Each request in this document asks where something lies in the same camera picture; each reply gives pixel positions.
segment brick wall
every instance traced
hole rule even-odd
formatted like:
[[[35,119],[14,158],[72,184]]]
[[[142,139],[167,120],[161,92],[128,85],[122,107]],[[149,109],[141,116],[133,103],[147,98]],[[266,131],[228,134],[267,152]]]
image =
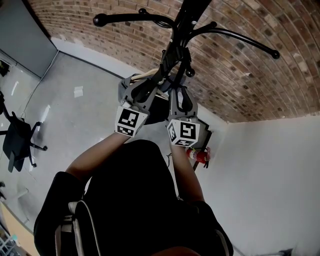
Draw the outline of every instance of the brick wall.
[[[137,13],[140,8],[174,19],[180,0],[29,0],[52,37],[113,56],[143,71],[158,66],[171,34],[152,22],[97,28],[96,14]],[[197,101],[229,122],[320,114],[320,7],[317,0],[212,0],[196,28],[218,27],[249,36],[281,57],[219,34],[188,45]]]

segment fire extinguisher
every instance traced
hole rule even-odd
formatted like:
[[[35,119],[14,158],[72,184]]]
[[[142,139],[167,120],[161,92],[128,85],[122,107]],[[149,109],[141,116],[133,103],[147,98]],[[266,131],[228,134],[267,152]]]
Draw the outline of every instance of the fire extinguisher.
[[[209,166],[210,154],[211,154],[210,147],[206,148],[206,152],[201,151],[201,149],[196,149],[196,148],[188,148],[186,150],[186,155],[189,158],[194,159],[197,162],[204,164],[203,167],[205,167],[205,168],[208,168],[208,166]]]

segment skin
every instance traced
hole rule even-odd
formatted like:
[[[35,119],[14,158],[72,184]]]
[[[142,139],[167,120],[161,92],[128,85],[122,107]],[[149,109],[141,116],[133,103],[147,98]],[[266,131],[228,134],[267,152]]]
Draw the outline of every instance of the skin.
[[[67,168],[66,172],[86,183],[94,171],[122,144],[129,136],[114,132],[109,137],[92,146],[79,155]],[[193,170],[186,151],[182,146],[171,145],[175,180],[180,197],[187,203],[204,201],[204,196],[198,178]],[[176,246],[159,251],[152,256],[199,256],[193,250]]]

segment gray floor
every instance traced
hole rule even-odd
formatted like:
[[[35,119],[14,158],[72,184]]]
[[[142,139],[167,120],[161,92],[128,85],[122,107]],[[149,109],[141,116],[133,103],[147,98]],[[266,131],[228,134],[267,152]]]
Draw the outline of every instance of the gray floor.
[[[5,104],[10,112],[21,115],[38,81],[17,69],[12,69],[4,78],[0,80],[0,87]],[[11,96],[17,80],[19,84]],[[33,136],[35,144],[47,145],[48,150],[33,150],[31,153],[37,167],[31,170],[26,159],[21,172],[14,170],[9,173],[9,160],[4,154],[0,158],[0,180],[6,184],[2,190],[5,195],[9,198],[24,188],[28,189],[26,195],[11,202],[9,207],[22,222],[28,219],[26,225],[31,230],[55,174],[64,171],[79,154],[114,132],[119,104],[118,82],[119,78],[99,68],[59,53],[35,90],[25,110],[25,121],[33,126],[50,105],[45,122]],[[83,86],[83,96],[74,98],[74,87],[78,86]],[[0,123],[3,123],[1,130],[9,125],[3,115]],[[165,161],[168,161],[166,155],[170,149],[164,123],[142,127],[134,139],[156,142]]]

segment forearm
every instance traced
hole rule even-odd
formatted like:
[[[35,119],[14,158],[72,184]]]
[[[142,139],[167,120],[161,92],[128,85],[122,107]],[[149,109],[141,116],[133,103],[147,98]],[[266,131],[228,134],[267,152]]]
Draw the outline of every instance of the forearm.
[[[171,145],[176,185],[180,197],[187,202],[204,201],[198,178],[182,146]]]
[[[78,156],[66,172],[83,182],[88,181],[92,172],[128,139],[130,139],[129,136],[114,132]]]

